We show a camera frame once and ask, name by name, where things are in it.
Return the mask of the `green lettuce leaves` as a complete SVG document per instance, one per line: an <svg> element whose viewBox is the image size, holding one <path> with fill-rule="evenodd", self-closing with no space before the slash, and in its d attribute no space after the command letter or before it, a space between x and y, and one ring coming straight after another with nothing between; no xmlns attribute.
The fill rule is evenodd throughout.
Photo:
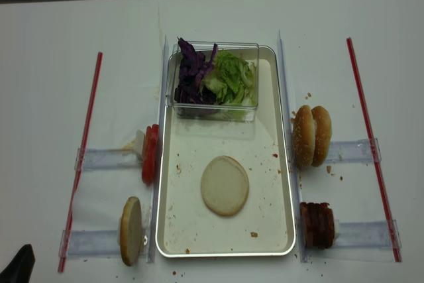
<svg viewBox="0 0 424 283"><path fill-rule="evenodd" d="M254 107L256 105L256 66L228 50L220 50L213 69L200 81L204 103Z"/></svg>

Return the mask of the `red tomato slices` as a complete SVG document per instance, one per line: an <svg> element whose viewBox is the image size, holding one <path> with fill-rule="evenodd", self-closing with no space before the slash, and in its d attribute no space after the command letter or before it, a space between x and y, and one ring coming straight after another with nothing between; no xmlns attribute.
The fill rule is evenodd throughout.
<svg viewBox="0 0 424 283"><path fill-rule="evenodd" d="M146 185L155 179L158 133L159 125L147 126L142 149L142 181Z"/></svg>

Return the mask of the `stack of meat patties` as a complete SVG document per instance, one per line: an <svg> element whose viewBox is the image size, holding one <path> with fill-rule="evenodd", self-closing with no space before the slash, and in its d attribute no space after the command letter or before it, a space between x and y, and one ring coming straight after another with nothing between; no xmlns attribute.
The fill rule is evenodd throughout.
<svg viewBox="0 0 424 283"><path fill-rule="evenodd" d="M329 249L335 240L333 210L327 202L300 203L307 248Z"/></svg>

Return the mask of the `clear plastic salad box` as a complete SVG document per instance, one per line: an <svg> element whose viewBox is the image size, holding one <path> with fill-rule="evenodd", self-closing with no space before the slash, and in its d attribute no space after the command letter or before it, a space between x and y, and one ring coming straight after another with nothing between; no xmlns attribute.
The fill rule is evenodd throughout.
<svg viewBox="0 0 424 283"><path fill-rule="evenodd" d="M182 53L178 45L178 42L173 47L173 52L169 62L169 76L168 76L166 104L170 107L173 107L177 115L181 118L252 122L255 118L256 110L258 109L259 45L257 45L256 43L242 43L242 42L201 42L201 41L187 41L187 42L189 42L196 51L203 52L206 56L206 61L209 61L211 57L213 45L217 44L218 51L228 50L232 52L233 54L235 54L236 56L241 57L243 60L246 60L249 64L253 62L254 65L256 66L256 77L255 77L256 105L254 107L243 107L243 106L227 106L227 105L177 103L174 100L174 90L178 86L180 62L182 60Z"/></svg>

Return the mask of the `purple cabbage shreds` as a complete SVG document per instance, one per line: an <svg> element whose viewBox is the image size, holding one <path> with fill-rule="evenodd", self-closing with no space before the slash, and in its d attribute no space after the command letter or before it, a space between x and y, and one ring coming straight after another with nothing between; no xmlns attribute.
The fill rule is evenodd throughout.
<svg viewBox="0 0 424 283"><path fill-rule="evenodd" d="M201 87L201 81L214 69L213 60L218 51L217 44L213 45L209 61L206 61L203 52L196 51L183 38L178 40L178 45L182 53L182 60L180 62L178 86L174 90L174 100L177 103L216 104L216 94L206 87Z"/></svg>

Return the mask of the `flat bun bottom on tray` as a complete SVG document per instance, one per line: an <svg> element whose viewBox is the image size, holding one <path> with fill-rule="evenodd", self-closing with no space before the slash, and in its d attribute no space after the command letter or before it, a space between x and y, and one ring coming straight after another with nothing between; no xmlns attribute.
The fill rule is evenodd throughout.
<svg viewBox="0 0 424 283"><path fill-rule="evenodd" d="M202 173L203 202L217 215L229 217L237 214L247 201L249 189L246 170L230 156L215 157Z"/></svg>

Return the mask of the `white metal tray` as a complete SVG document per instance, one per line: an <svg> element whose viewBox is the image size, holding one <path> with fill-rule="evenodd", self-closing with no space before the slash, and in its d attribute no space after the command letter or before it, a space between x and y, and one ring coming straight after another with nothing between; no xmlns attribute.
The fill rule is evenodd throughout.
<svg viewBox="0 0 424 283"><path fill-rule="evenodd" d="M276 54L261 46L254 63L253 122L182 119L166 109L156 223L165 257L283 256L295 245ZM250 182L244 207L232 217L213 213L201 196L201 175L221 155L237 160Z"/></svg>

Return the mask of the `clear holder upper left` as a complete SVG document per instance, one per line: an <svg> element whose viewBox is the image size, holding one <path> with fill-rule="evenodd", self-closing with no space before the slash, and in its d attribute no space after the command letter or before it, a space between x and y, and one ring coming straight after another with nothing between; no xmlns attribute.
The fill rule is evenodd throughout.
<svg viewBox="0 0 424 283"><path fill-rule="evenodd" d="M141 168L144 137L145 133L138 130L135 138L124 147L114 149L86 148L81 172L86 170Z"/></svg>

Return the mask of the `clear holder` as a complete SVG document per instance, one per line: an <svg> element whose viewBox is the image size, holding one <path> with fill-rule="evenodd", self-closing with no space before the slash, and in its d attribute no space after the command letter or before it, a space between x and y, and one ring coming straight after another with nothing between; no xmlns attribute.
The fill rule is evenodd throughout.
<svg viewBox="0 0 424 283"><path fill-rule="evenodd" d="M63 230L61 258L121 257L121 219L115 230Z"/></svg>
<svg viewBox="0 0 424 283"><path fill-rule="evenodd" d="M335 223L334 248L400 249L396 220Z"/></svg>
<svg viewBox="0 0 424 283"><path fill-rule="evenodd" d="M86 148L81 172L86 170L141 168L144 137L145 133L138 130L135 138L124 147L114 149Z"/></svg>
<svg viewBox="0 0 424 283"><path fill-rule="evenodd" d="M332 141L325 164L373 163L381 161L378 139L358 141Z"/></svg>

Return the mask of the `sesame bun left half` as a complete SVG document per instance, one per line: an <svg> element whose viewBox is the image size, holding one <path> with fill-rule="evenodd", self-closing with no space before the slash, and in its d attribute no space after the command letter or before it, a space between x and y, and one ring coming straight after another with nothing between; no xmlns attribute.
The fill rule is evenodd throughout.
<svg viewBox="0 0 424 283"><path fill-rule="evenodd" d="M302 105L293 122L293 150L295 161L301 167L311 166L315 152L315 120L311 108Z"/></svg>

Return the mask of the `sesame bun half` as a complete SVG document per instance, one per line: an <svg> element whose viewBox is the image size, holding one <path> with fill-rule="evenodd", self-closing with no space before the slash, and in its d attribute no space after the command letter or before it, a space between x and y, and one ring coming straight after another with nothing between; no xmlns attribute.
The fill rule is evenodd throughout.
<svg viewBox="0 0 424 283"><path fill-rule="evenodd" d="M315 151L312 166L318 167L324 163L329 153L332 137L332 122L329 112L322 106L314 107L311 112L316 123Z"/></svg>
<svg viewBox="0 0 424 283"><path fill-rule="evenodd" d="M311 108L302 105L293 122L293 150L295 161L301 167L311 166L315 152L315 120Z"/></svg>

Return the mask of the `sesame bun right half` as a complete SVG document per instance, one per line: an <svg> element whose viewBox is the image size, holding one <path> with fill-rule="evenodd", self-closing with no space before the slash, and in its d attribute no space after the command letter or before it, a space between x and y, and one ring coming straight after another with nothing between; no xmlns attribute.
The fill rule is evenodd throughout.
<svg viewBox="0 0 424 283"><path fill-rule="evenodd" d="M332 137L332 122L329 112L322 106L314 107L311 112L316 123L315 151L312 166L318 167L324 163L329 153Z"/></svg>

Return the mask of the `upright bun slice left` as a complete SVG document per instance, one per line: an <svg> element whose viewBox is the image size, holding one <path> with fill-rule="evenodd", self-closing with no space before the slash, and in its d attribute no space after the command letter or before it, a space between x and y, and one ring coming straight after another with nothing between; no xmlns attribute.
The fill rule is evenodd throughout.
<svg viewBox="0 0 424 283"><path fill-rule="evenodd" d="M138 259L142 244L142 212L140 200L130 197L124 208L120 223L120 251L125 265L132 266Z"/></svg>

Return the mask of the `left red straw strip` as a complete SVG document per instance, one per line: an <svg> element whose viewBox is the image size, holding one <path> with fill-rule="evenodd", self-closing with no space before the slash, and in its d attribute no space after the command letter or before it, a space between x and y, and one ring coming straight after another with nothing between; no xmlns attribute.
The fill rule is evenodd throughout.
<svg viewBox="0 0 424 283"><path fill-rule="evenodd" d="M92 113L93 113L93 106L94 106L94 103L95 103L95 95L96 95L96 91L97 91L97 84L98 84L98 81L99 81L102 58L103 58L103 53L98 52L97 61L96 61L96 65L95 65L95 72L94 72L94 75L93 75L93 81L92 81L92 85L91 85L91 93L90 93L90 97L89 97L89 104L87 106L87 113L86 113L86 116L85 116L85 124L84 124L84 129L83 129L83 135L82 135L80 147L78 148L78 152L77 152L77 156L76 156L76 171L75 171L75 176L74 176L74 184L73 184L73 188L72 188L72 195L71 195L71 198L70 198L66 227L65 227L64 232L62 234L62 241L61 241L60 250L59 250L60 260L59 260L59 264L58 264L58 273L63 273L64 269L65 269L65 264L66 264L66 259L67 259L66 248L68 246L68 243L69 243L69 240L70 240L70 234L71 234L71 230L72 230L72 221L73 221L72 207L73 207L73 202L74 202L74 195L76 193L76 190L77 190L77 187L78 187L78 184L79 184L79 180L80 180L80 176L81 176L81 166L82 166L82 162L83 162L83 157L85 155L85 149L86 149L87 140L88 140L88 136L89 136L89 127L90 127L90 123L91 123L91 116L92 116Z"/></svg>

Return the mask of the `red straw strip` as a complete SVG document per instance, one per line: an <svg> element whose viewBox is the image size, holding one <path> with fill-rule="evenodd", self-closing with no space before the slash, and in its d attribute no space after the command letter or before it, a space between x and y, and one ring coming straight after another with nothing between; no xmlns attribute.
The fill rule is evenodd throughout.
<svg viewBox="0 0 424 283"><path fill-rule="evenodd" d="M95 72L94 72L94 75L93 75L93 81L92 81L92 85L91 85L91 93L90 93L90 97L89 97L89 104L87 106L87 113L86 113L86 116L85 116L85 124L84 124L84 129L83 129L83 135L82 135L80 147L78 148L78 152L77 152L77 156L76 156L76 171L75 171L75 176L74 176L74 184L73 184L73 188L72 188L72 195L71 195L71 198L70 198L66 227L65 227L64 232L62 234L62 241L61 241L60 250L59 250L60 260L59 260L59 264L58 264L58 273L63 273L64 269L65 269L65 264L66 264L66 259L67 259L66 248L68 246L68 243L69 243L69 240L70 240L70 234L71 234L71 230L72 230L72 221L73 221L72 207L73 207L73 202L74 202L74 195L76 193L76 190L77 190L77 187L78 187L78 184L79 184L79 180L80 180L80 176L81 176L81 166L82 166L82 162L83 162L83 157L85 155L85 149L86 149L87 140L88 140L88 136L89 136L89 127L90 127L90 123L91 123L91 116L92 116L92 113L93 113L93 106L94 106L94 103L95 103L95 95L96 95L96 91L97 91L97 84L98 84L98 81L99 81L102 58L103 58L103 53L98 52L97 61L96 61L96 65L95 65Z"/></svg>
<svg viewBox="0 0 424 283"><path fill-rule="evenodd" d="M358 63L356 60L356 54L354 51L354 46L353 46L353 42L351 37L348 37L346 39L346 45L348 48L348 53L350 56L350 61L351 61L351 65L352 65L352 71L354 74L354 78L355 78L355 82L356 82L356 87L358 90L358 95L359 95L359 100L360 100L360 105L361 105L361 109L362 109L362 114L364 117L364 122L365 122L365 127L366 127L366 132L368 135L368 140L370 143L370 150L373 156L373 160L374 160L374 167L375 167L375 171L376 171L376 177L377 177L377 181L378 181L378 186L379 186L379 190L380 190L380 197L382 199L382 205L384 208L384 214L385 214L385 218L386 221L388 222L389 225L389 235L390 235L390 240L392 242L392 252L394 255L394 260L395 262L402 262L402 257L401 257L401 245L400 245L400 241L398 239L397 236L397 232L395 232L395 225L394 225L394 219L392 218L392 211L390 209L390 202L388 199L388 195L387 195L387 191L386 191L386 185L384 183L384 177L383 177L383 173L382 173L382 168L381 168L381 160L378 159L378 155L380 153L380 149L378 146L378 140L377 138L374 136L374 132L372 130L372 124L371 124L371 120L370 120L370 116L369 116L369 112L368 112L368 107L366 104L366 98L365 98L365 94L364 94L364 90L363 90L363 86L362 86L362 81L361 81L361 77L360 77L360 72L358 69Z"/></svg>

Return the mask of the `clear holder upper right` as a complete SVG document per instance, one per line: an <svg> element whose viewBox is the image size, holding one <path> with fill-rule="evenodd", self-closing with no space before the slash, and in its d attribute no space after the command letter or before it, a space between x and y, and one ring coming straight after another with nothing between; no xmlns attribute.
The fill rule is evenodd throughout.
<svg viewBox="0 0 424 283"><path fill-rule="evenodd" d="M373 163L381 161L378 139L358 141L332 141L325 164Z"/></svg>

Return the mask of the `clear holder lower left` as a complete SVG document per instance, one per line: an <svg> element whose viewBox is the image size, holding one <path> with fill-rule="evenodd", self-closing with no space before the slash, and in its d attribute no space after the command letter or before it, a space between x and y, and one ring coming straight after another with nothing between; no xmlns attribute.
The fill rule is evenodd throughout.
<svg viewBox="0 0 424 283"><path fill-rule="evenodd" d="M121 257L121 219L115 230L63 230L61 258Z"/></svg>

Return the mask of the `clear holder lower right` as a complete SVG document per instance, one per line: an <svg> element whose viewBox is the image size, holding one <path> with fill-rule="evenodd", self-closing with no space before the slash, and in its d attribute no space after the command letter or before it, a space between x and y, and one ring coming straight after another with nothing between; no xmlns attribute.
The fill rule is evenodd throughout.
<svg viewBox="0 0 424 283"><path fill-rule="evenodd" d="M334 248L400 249L396 220L335 223Z"/></svg>

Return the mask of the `right red straw strip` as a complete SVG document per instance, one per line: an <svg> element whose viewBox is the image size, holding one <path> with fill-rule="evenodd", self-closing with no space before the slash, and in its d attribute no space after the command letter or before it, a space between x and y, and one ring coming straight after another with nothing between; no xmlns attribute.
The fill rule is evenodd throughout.
<svg viewBox="0 0 424 283"><path fill-rule="evenodd" d="M348 48L348 53L350 56L350 61L351 61L351 65L352 65L352 71L354 74L354 78L355 78L355 82L356 82L356 87L358 90L358 95L359 95L359 100L360 100L360 105L361 105L361 109L362 109L362 114L364 117L364 122L365 122L365 127L366 127L366 132L368 135L368 140L370 143L370 150L373 156L373 160L374 160L374 167L375 167L375 171L376 171L376 177L377 177L377 181L378 181L378 186L379 186L379 190L380 190L380 197L382 199L382 205L384 208L384 214L385 214L385 218L386 221L388 222L389 225L389 235L390 235L390 240L392 242L392 252L394 255L394 260L395 262L402 262L402 257L401 257L401 245L400 245L400 241L398 239L397 236L397 232L395 232L395 225L394 225L394 219L392 218L392 211L390 209L390 202L388 199L388 195L387 195L387 191L386 191L386 185L384 183L384 177L383 177L383 173L382 173L382 168L381 168L381 160L378 159L378 155L380 153L380 149L378 146L378 140L377 138L374 136L374 132L372 130L372 124L371 124L371 120L370 120L370 116L369 116L369 112L368 112L368 107L366 104L366 98L365 98L365 94L364 94L364 90L363 90L363 86L362 86L362 81L361 81L361 77L360 77L360 72L358 69L358 63L356 60L356 54L354 51L354 46L353 46L353 42L351 37L348 37L346 39L346 45Z"/></svg>

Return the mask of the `black object bottom left corner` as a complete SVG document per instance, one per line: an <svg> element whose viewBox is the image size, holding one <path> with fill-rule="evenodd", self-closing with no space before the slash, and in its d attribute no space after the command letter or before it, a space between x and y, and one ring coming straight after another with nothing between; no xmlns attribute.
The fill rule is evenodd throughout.
<svg viewBox="0 0 424 283"><path fill-rule="evenodd" d="M35 261L32 245L23 245L1 272L1 283L29 283Z"/></svg>

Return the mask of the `left clear vertical rail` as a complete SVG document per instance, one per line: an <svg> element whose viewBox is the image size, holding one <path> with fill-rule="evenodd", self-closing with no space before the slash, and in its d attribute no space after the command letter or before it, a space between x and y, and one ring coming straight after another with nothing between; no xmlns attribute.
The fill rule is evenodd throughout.
<svg viewBox="0 0 424 283"><path fill-rule="evenodd" d="M168 59L169 59L169 44L167 36L164 36L164 46L162 50L162 73L160 76L160 91L159 91L159 105L158 105L158 142L156 147L156 179L152 187L152 200L151 200L151 218L150 218L150 236L148 239L148 254L147 263L153 264L156 254L156 224L158 213L158 197L160 190L160 169L162 165L162 152L163 152L163 132L164 132L164 118L166 110L166 95L168 88Z"/></svg>

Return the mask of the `clear vertical rail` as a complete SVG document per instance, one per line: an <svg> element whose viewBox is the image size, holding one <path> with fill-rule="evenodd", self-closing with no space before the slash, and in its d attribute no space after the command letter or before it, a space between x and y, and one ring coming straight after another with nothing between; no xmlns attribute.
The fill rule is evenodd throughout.
<svg viewBox="0 0 424 283"><path fill-rule="evenodd" d="M295 232L297 238L298 258L299 261L306 264L309 261L307 250L305 248L305 237L303 230L303 221L301 218L300 201L301 192L299 188L299 178L297 168L295 167L295 158L293 151L292 124L291 124L291 109L290 109L290 91L288 83L288 73L286 71L286 59L284 57L284 42L282 41L281 31L278 31L277 37L278 49L278 66L280 67L280 86L282 88L282 108L283 108L283 124L284 136L286 141L286 154L288 161L288 174L290 177L291 193L293 198L293 212L295 219Z"/></svg>
<svg viewBox="0 0 424 283"><path fill-rule="evenodd" d="M159 105L158 105L158 142L156 147L156 179L152 187L152 200L151 200L151 218L150 218L150 236L148 239L148 254L147 263L153 264L156 254L156 224L158 213L158 197L160 190L160 169L162 165L162 152L163 152L163 132L164 132L164 118L166 110L166 95L168 88L168 59L169 59L169 44L167 36L164 36L164 46L162 50L162 73L160 76L160 91L159 91Z"/></svg>

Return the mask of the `right clear vertical rail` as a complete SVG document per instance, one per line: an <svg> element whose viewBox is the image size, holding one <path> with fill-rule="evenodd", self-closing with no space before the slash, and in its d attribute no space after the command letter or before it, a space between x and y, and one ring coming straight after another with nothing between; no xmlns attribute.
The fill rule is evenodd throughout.
<svg viewBox="0 0 424 283"><path fill-rule="evenodd" d="M300 201L301 192L299 188L299 178L297 168L295 167L295 158L293 151L292 124L291 124L291 109L290 109L290 91L288 83L288 73L286 71L286 59L284 57L284 42L282 41L281 31L278 31L277 37L278 49L278 66L280 67L280 86L282 88L282 108L283 108L283 124L284 136L286 141L286 154L288 161L288 174L290 177L291 193L293 198L293 212L295 219L295 232L297 238L298 258L299 261L306 264L309 261L307 250L305 248L305 237L303 230L303 221L301 218Z"/></svg>

